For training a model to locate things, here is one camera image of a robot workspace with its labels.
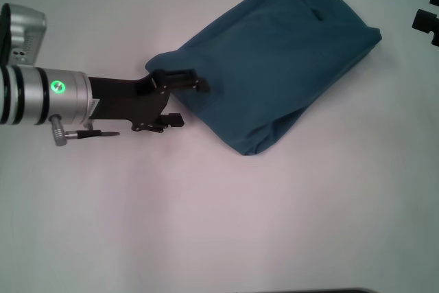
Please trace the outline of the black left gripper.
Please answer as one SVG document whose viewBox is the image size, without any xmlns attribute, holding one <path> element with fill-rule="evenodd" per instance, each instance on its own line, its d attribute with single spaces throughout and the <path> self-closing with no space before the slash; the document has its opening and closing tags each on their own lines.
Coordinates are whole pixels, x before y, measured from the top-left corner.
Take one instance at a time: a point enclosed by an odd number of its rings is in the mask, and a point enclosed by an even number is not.
<svg viewBox="0 0 439 293">
<path fill-rule="evenodd" d="M 125 120 L 133 131 L 162 133 L 168 127 L 180 128 L 185 122 L 180 113 L 162 114 L 172 90 L 195 89 L 208 93 L 209 83 L 193 69 L 158 69 L 138 80 L 90 77 L 92 96 L 98 101 L 90 114 L 92 120 Z"/>
</svg>

